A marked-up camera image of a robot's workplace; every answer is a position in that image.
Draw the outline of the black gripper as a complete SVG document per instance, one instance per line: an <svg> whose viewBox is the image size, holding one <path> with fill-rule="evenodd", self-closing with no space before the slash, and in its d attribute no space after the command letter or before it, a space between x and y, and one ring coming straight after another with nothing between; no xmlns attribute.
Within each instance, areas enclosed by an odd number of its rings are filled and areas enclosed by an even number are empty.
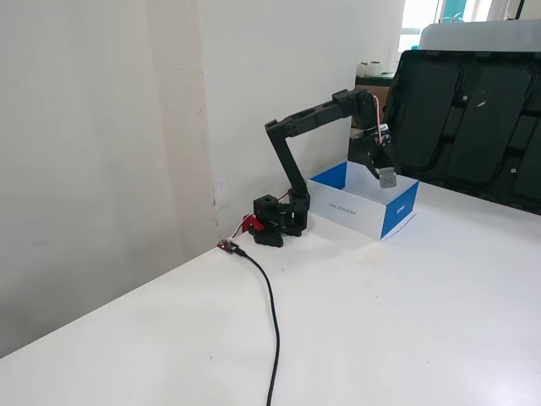
<svg viewBox="0 0 541 406"><path fill-rule="evenodd" d="M351 136L348 160L364 165L376 179L380 179L378 170L383 168L393 167L396 173L401 172L387 125L381 125L378 130L360 130Z"/></svg>

